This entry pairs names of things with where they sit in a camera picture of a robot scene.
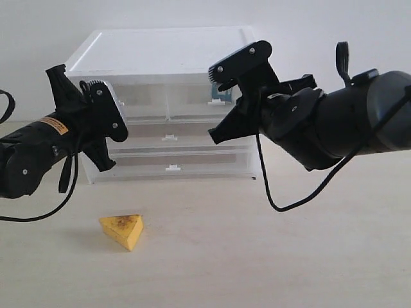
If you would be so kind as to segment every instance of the white wall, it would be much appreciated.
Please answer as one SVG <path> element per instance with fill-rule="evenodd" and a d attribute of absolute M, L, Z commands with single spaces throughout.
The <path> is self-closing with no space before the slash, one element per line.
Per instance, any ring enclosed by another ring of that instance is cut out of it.
<path fill-rule="evenodd" d="M 251 24 L 273 44 L 280 79 L 314 73 L 331 91 L 342 86 L 339 40 L 350 42 L 352 74 L 411 72 L 410 12 L 407 0 L 0 0 L 0 89 L 17 100 L 13 120 L 36 119 L 54 107 L 44 70 L 64 63 L 96 28 Z"/>

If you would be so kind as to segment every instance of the plastic drawer unit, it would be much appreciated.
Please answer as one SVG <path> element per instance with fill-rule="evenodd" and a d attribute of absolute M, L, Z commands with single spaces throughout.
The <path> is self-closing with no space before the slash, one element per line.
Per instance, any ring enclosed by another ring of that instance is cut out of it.
<path fill-rule="evenodd" d="M 208 68 L 253 42 L 248 26 L 94 31 L 66 62 L 67 77 L 105 80 L 123 103 L 129 138 L 107 139 L 117 162 L 100 173 L 82 155 L 90 183 L 107 180 L 249 176 L 259 173 L 253 137 L 215 145 L 215 127 L 241 95 L 218 92 Z"/>

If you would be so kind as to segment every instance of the drawer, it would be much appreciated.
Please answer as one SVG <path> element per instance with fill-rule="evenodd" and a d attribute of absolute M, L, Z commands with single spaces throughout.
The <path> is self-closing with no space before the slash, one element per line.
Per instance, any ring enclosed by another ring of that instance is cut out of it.
<path fill-rule="evenodd" d="M 112 85 L 118 99 L 124 103 L 126 117 L 136 121 L 165 120 L 167 95 L 164 85 Z"/>
<path fill-rule="evenodd" d="M 138 149 L 146 147 L 188 147 L 209 146 L 213 150 L 232 146 L 250 146 L 253 137 L 239 138 L 216 145 L 208 130 L 218 123 L 170 123 L 170 124 L 131 124 L 128 125 L 129 137 L 117 143 L 107 139 L 111 153 L 119 149 Z"/>
<path fill-rule="evenodd" d="M 91 182 L 173 176 L 247 175 L 252 155 L 244 153 L 182 153 L 181 155 L 112 157 L 116 166 L 106 172 L 88 172 Z"/>
<path fill-rule="evenodd" d="M 222 119 L 241 95 L 235 87 L 231 101 L 223 95 L 220 100 L 212 100 L 211 84 L 167 85 L 166 92 L 170 119 Z"/>

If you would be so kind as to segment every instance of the screw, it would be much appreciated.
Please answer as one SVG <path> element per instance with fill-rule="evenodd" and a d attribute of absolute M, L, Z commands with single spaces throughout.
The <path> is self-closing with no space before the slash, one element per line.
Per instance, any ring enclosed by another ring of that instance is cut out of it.
<path fill-rule="evenodd" d="M 58 148 L 56 146 L 51 147 L 53 149 L 54 156 L 58 156 Z"/>

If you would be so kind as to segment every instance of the black wire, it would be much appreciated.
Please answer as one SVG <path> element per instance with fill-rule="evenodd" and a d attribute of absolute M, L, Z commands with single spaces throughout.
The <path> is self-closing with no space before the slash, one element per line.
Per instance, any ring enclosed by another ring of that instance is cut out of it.
<path fill-rule="evenodd" d="M 77 143 L 74 148 L 74 176 L 73 176 L 73 182 L 71 183 L 69 193 L 67 194 L 66 198 L 63 200 L 63 202 L 56 207 L 54 210 L 51 212 L 48 212 L 47 214 L 37 216 L 37 217 L 32 217 L 32 218 L 16 218 L 16 217 L 8 217 L 8 216 L 0 216 L 0 221 L 13 221 L 16 223 L 30 223 L 33 221 L 38 221 L 42 220 L 45 218 L 48 218 L 54 214 L 56 214 L 59 210 L 61 210 L 64 205 L 67 204 L 67 202 L 70 200 L 71 196 L 74 193 L 74 188 L 76 187 L 77 179 L 78 179 L 78 152 L 80 151 L 80 143 L 82 140 L 82 135 L 79 136 Z"/>
<path fill-rule="evenodd" d="M 261 143 L 259 139 L 259 134 L 256 135 L 257 139 L 257 147 L 258 147 L 258 154 L 259 154 L 259 159 L 261 162 L 261 170 L 263 172 L 263 178 L 264 178 L 264 185 L 265 185 L 265 191 L 267 193 L 267 198 L 268 201 L 270 202 L 271 206 L 273 207 L 274 210 L 278 212 L 286 212 L 287 210 L 292 210 L 296 207 L 299 207 L 301 205 L 304 205 L 305 203 L 308 203 L 312 199 L 314 199 L 316 196 L 318 196 L 321 191 L 327 186 L 327 184 L 331 181 L 331 179 L 336 175 L 337 172 L 339 172 L 375 135 L 376 133 L 381 130 L 387 123 L 388 121 L 391 120 L 391 118 L 406 104 L 410 101 L 409 98 L 409 90 L 410 87 L 406 88 L 406 94 L 403 98 L 401 98 L 396 104 L 394 104 L 388 111 L 387 113 L 382 117 L 382 119 L 374 126 L 374 128 L 370 131 L 370 133 L 363 139 L 362 142 L 360 142 L 346 157 L 344 157 L 327 175 L 327 177 L 321 182 L 321 184 L 308 196 L 305 197 L 304 199 L 295 202 L 291 205 L 288 205 L 286 207 L 278 207 L 275 205 L 274 201 L 272 200 L 271 193 L 270 193 L 270 188 L 268 186 L 268 179 L 267 179 L 267 173 L 265 170 L 265 164 L 264 164 L 264 159 L 263 159 L 263 151 L 261 150 Z"/>

